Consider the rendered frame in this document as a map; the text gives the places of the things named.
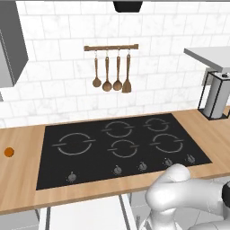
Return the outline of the white cabinet front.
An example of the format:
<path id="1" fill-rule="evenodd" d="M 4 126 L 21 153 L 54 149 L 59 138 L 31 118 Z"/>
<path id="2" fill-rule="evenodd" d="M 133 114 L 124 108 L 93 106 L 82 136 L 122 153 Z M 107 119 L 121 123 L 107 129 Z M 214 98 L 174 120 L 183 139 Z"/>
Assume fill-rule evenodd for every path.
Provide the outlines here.
<path id="1" fill-rule="evenodd" d="M 0 230 L 39 230 L 38 209 L 0 216 Z"/>

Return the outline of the wooden spatula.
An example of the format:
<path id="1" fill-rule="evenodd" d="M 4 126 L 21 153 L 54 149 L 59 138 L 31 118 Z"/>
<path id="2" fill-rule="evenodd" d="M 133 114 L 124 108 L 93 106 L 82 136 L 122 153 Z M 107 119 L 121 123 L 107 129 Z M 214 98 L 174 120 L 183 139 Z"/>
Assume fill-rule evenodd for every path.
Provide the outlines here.
<path id="1" fill-rule="evenodd" d="M 130 93 L 131 92 L 131 83 L 129 81 L 129 68 L 130 68 L 130 54 L 127 55 L 127 76 L 126 80 L 122 86 L 123 93 Z"/>

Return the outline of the black extractor hood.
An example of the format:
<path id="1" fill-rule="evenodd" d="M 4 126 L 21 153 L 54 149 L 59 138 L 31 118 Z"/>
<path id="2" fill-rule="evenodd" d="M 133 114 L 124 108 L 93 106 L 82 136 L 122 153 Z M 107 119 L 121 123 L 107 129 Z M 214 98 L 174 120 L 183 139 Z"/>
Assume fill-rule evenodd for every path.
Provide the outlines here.
<path id="1" fill-rule="evenodd" d="M 141 1 L 114 1 L 113 5 L 118 13 L 138 13 L 142 6 Z"/>

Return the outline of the medium wooden spoon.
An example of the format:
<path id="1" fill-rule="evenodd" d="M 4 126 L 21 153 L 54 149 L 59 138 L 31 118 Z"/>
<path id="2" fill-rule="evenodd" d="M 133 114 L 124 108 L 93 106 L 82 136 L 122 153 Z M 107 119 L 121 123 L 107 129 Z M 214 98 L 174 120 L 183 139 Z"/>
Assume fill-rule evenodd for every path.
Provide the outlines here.
<path id="1" fill-rule="evenodd" d="M 119 91 L 122 88 L 122 82 L 119 79 L 120 56 L 117 56 L 117 80 L 113 84 L 113 89 Z"/>

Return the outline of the large wooden spoon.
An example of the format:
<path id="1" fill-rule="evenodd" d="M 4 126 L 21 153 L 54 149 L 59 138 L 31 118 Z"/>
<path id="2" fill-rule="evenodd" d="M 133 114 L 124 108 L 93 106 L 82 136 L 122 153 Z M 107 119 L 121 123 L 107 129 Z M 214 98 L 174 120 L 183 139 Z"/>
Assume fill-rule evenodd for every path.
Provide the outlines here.
<path id="1" fill-rule="evenodd" d="M 106 80 L 102 85 L 102 89 L 105 92 L 109 92 L 111 90 L 111 82 L 109 81 L 109 56 L 105 58 L 105 68 L 106 68 Z"/>

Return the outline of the small wooden spoon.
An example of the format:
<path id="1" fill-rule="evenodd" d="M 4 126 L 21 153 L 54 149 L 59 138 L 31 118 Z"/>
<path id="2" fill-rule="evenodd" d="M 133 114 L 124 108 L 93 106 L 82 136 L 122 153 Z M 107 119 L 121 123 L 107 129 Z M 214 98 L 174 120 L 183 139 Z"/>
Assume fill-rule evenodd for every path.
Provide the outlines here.
<path id="1" fill-rule="evenodd" d="M 102 84 L 102 81 L 98 77 L 98 58 L 94 58 L 94 66 L 95 66 L 95 78 L 93 79 L 93 86 L 94 87 L 100 87 Z"/>

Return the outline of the grey wall cupboard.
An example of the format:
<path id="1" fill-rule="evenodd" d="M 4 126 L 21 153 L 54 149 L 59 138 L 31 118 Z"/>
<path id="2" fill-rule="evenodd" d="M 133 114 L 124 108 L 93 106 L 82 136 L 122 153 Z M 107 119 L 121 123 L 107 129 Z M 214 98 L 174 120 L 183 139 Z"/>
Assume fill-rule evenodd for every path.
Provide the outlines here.
<path id="1" fill-rule="evenodd" d="M 0 89 L 14 87 L 28 62 L 15 1 L 0 1 Z"/>

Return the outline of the white drawer front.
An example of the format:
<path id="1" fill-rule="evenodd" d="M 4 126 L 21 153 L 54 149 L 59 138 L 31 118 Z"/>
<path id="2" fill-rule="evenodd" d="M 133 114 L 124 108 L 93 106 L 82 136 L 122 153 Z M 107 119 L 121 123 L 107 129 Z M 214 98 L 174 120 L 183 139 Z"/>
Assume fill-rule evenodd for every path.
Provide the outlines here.
<path id="1" fill-rule="evenodd" d="M 127 195 L 52 207 L 49 230 L 128 230 Z"/>

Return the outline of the black hob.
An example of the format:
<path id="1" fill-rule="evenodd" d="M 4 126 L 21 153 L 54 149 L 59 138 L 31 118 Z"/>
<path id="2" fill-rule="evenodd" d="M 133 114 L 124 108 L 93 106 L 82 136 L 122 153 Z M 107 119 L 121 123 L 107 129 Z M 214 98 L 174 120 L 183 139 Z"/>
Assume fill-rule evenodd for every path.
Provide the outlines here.
<path id="1" fill-rule="evenodd" d="M 160 172 L 168 168 L 165 158 L 186 167 L 211 162 L 171 113 L 47 126 L 37 189 Z M 113 172 L 117 165 L 120 175 Z M 70 173 L 75 181 L 68 180 Z"/>

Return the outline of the grey wall shelf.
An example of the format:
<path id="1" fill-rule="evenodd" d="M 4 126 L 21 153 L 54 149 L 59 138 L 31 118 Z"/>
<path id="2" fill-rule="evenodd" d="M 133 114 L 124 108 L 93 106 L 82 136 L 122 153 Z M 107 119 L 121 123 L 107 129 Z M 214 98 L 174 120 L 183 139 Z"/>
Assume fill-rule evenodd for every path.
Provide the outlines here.
<path id="1" fill-rule="evenodd" d="M 230 47 L 185 48 L 184 53 L 217 72 L 230 73 Z"/>

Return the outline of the wooden utensil rail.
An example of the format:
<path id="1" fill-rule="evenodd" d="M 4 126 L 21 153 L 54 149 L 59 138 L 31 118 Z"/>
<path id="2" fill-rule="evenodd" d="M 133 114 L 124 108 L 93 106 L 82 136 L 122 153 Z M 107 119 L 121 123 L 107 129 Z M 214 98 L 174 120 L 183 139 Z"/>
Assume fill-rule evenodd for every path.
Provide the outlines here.
<path id="1" fill-rule="evenodd" d="M 84 46 L 84 51 L 138 49 L 138 44 L 112 46 Z"/>

